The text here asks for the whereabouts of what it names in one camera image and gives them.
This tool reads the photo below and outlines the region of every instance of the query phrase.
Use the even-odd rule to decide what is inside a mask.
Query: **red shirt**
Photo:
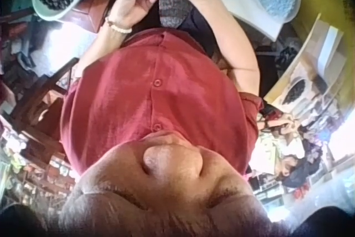
[[[79,174],[112,147],[162,129],[244,173],[261,99],[239,93],[184,32],[153,29],[89,66],[63,105],[61,135]]]

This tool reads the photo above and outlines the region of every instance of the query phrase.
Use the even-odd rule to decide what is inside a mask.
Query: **shirt button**
[[[161,85],[162,85],[161,79],[156,79],[156,80],[153,82],[153,85],[154,85],[155,87],[161,87]]]
[[[155,132],[162,130],[162,128],[163,128],[163,126],[161,126],[161,124],[159,124],[159,123],[153,125],[153,131],[155,131]]]

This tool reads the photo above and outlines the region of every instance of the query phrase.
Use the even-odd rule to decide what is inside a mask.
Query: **woman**
[[[97,236],[268,235],[272,224],[244,174],[257,139],[259,71],[221,0],[180,30],[127,34],[157,0],[117,0],[80,59],[62,142],[81,179],[61,232]],[[217,42],[237,90],[210,57]]]

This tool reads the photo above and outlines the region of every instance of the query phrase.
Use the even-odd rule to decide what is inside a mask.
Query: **white bead bracelet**
[[[116,26],[113,22],[109,21],[109,17],[106,17],[105,18],[105,21],[107,22],[107,24],[109,25],[109,27],[113,30],[115,30],[116,32],[119,32],[119,33],[123,33],[123,34],[129,34],[132,32],[132,28],[130,29],[122,29],[122,28],[119,28],[118,26]]]

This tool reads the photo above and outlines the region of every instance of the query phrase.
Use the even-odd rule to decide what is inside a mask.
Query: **yellow wall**
[[[355,23],[351,20],[350,0],[302,0],[301,9],[292,22],[297,34],[304,41],[312,29],[317,15],[321,20],[344,32],[347,42],[347,63],[344,69],[345,83],[339,92],[339,104],[344,115],[354,109],[354,72],[355,72]]]

